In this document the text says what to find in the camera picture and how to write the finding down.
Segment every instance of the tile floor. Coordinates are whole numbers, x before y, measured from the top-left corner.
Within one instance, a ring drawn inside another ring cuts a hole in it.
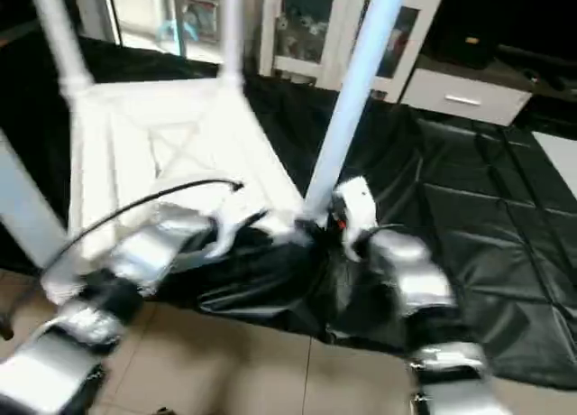
[[[26,278],[0,271],[0,305]],[[54,311],[41,295],[18,316],[17,337]],[[109,359],[111,377],[92,415],[408,415],[409,379],[398,359],[325,346],[310,338],[147,304]],[[518,415],[574,413],[577,393],[495,381]]]

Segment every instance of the support pole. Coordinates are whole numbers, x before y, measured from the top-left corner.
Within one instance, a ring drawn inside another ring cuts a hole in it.
[[[172,0],[174,10],[174,33],[176,36],[179,56],[187,57],[187,42],[184,39],[184,14],[182,13],[182,0]]]
[[[33,2],[58,67],[60,91],[71,97],[91,86],[93,79],[84,64],[64,0]]]
[[[240,86],[243,78],[243,0],[224,0],[221,77]]]
[[[0,221],[32,262],[42,269],[67,242],[67,234],[0,131]],[[61,304],[81,287],[88,265],[73,250],[42,276],[47,297]]]
[[[308,186],[305,212],[311,217],[325,213],[402,2],[371,0]]]

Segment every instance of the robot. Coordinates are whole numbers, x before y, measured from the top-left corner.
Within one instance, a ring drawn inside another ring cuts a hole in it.
[[[114,247],[84,278],[78,294],[0,364],[0,413],[87,413],[105,380],[105,359],[144,298],[167,277],[183,245],[194,236],[215,235],[216,241],[192,253],[202,266],[234,248],[238,228],[261,215],[247,212],[251,207],[242,206],[243,195],[236,194],[211,217],[160,205],[150,221]],[[340,185],[328,210],[340,227],[345,255],[371,267],[394,292],[415,383],[413,413],[509,414],[490,390],[481,346],[461,322],[451,284],[426,245],[377,225],[375,202],[363,178]],[[292,230],[307,236],[306,227]]]

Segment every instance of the white cabinet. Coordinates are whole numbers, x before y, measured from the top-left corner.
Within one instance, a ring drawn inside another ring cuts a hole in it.
[[[260,73],[340,90],[369,1],[264,0]],[[398,101],[440,1],[403,1],[373,85],[385,100]]]
[[[478,80],[417,69],[403,104],[509,126],[531,98],[529,92]]]

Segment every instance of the black mat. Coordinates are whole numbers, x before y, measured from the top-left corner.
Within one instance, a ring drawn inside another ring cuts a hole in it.
[[[82,41],[99,82],[197,78],[215,67]],[[68,113],[40,35],[0,50],[0,119],[26,168],[65,219]],[[245,94],[301,192],[335,93],[246,77]],[[496,375],[577,389],[577,201],[533,136],[371,101],[343,175],[363,174],[381,222],[421,236],[456,288]],[[325,254],[323,239],[267,245],[245,233],[225,263],[172,277],[181,307],[396,355],[390,294],[378,276]],[[0,265],[33,272],[2,233]]]

